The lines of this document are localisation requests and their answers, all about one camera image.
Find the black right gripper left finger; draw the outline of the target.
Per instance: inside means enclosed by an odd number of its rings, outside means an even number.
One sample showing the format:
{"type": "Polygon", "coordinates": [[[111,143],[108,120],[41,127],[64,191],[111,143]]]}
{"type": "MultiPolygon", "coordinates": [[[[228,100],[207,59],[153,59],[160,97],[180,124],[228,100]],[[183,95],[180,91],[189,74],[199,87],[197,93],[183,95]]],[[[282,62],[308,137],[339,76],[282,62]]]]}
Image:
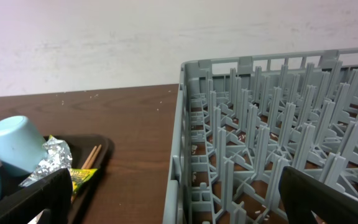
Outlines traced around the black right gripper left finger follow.
{"type": "Polygon", "coordinates": [[[0,223],[29,223],[45,209],[50,223],[67,223],[73,184],[68,169],[59,169],[0,201],[0,223]]]}

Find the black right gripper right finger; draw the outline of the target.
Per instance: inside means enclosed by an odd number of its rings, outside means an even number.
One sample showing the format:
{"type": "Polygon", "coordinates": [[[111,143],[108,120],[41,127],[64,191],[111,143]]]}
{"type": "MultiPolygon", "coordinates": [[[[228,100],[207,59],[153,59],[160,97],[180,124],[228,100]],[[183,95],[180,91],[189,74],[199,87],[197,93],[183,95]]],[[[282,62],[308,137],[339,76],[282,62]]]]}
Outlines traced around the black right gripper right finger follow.
{"type": "Polygon", "coordinates": [[[283,168],[280,197],[289,223],[358,223],[358,201],[290,167],[283,168]]]}

